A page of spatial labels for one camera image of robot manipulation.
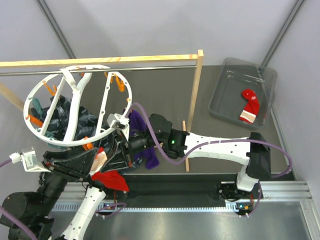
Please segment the orange front clip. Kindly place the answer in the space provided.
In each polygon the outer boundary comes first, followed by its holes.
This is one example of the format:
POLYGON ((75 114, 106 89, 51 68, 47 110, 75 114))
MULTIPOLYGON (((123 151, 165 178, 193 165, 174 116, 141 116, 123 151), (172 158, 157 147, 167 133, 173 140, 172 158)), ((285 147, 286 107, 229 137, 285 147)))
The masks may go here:
POLYGON ((82 147, 84 148, 85 151, 89 151, 94 148, 94 145, 91 142, 89 142, 89 143, 83 144, 82 147))

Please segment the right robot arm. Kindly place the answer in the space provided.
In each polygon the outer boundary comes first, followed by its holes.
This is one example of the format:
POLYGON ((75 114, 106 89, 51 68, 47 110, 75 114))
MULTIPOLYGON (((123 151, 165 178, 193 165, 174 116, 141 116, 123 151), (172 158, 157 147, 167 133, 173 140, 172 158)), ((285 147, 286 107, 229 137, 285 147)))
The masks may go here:
POLYGON ((131 157, 153 147, 171 164, 179 165, 190 158, 227 160, 242 165, 236 175, 233 192, 239 198, 251 193, 258 181, 271 178, 271 150, 261 134, 236 139, 201 136, 177 130, 164 116, 152 114, 147 129, 129 138, 114 137, 115 150, 107 154, 101 172, 131 168, 131 157))

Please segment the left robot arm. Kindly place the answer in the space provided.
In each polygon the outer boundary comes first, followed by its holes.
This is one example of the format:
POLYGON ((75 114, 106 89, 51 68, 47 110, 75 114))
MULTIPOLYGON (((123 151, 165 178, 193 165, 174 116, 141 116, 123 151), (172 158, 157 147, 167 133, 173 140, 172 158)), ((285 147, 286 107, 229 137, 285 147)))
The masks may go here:
POLYGON ((60 240, 81 240, 87 227, 105 198, 114 187, 107 181, 90 180, 90 170, 99 152, 97 147, 82 146, 61 152, 46 151, 41 166, 46 172, 37 191, 10 194, 0 207, 0 223, 9 228, 10 240, 49 240, 53 218, 49 213, 65 190, 68 182, 89 180, 85 197, 71 223, 58 237, 60 240))

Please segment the red snowflake sock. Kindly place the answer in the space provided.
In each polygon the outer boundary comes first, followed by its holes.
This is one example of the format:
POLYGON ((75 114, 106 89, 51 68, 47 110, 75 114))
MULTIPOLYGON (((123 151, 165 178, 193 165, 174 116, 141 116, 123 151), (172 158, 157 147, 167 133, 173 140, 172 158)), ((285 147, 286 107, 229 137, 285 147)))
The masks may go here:
POLYGON ((101 172, 102 166, 107 159, 104 148, 100 147, 89 172, 91 179, 100 182, 108 189, 128 192, 129 187, 126 180, 117 170, 101 172))
POLYGON ((248 88, 242 92, 242 97, 247 100, 247 104, 242 110, 239 119, 246 123, 253 124, 260 111, 258 97, 253 90, 248 88))

